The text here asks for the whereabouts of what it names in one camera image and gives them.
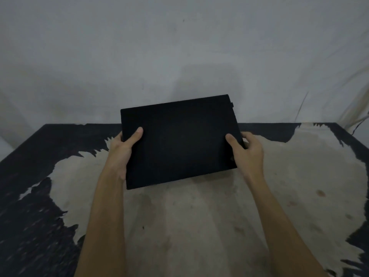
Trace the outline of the person's right hand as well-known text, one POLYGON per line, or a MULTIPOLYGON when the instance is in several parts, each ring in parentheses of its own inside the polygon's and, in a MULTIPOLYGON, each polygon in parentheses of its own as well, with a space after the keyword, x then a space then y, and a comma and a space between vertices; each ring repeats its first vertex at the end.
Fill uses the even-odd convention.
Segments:
POLYGON ((236 166, 248 183, 264 182, 263 147, 251 132, 241 132, 241 134, 247 140, 247 148, 239 159, 234 159, 236 166))

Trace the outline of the person's left hand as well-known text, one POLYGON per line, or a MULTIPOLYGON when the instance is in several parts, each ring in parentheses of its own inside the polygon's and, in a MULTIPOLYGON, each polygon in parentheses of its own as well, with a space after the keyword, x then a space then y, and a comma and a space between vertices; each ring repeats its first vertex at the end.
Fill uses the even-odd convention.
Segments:
POLYGON ((127 173, 127 164, 132 154, 132 148, 125 148, 125 141, 122 140, 122 131, 114 137, 110 143, 110 149, 105 162, 103 173, 110 176, 116 176, 125 181, 127 173))

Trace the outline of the person's left forearm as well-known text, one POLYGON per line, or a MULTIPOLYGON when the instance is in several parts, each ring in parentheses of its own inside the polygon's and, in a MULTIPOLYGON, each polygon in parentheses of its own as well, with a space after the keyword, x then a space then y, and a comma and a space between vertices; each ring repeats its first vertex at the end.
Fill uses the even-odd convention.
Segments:
POLYGON ((123 199, 122 179, 104 167, 74 277, 126 277, 123 199))

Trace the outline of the black laptop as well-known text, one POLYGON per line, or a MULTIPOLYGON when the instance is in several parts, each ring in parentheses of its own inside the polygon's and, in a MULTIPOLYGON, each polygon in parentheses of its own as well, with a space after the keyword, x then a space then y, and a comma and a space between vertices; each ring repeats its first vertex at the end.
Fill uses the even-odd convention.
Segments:
POLYGON ((138 127, 127 164, 128 190, 235 169, 231 134, 244 148, 229 95, 120 110, 122 140, 138 127))

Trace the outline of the person's right forearm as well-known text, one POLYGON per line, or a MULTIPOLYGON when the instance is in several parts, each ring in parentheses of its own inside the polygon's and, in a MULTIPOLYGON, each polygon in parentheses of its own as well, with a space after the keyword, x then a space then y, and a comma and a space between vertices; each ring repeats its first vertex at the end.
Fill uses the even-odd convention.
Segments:
POLYGON ((263 174, 244 176, 260 216, 275 277, 329 277, 272 194, 263 174))

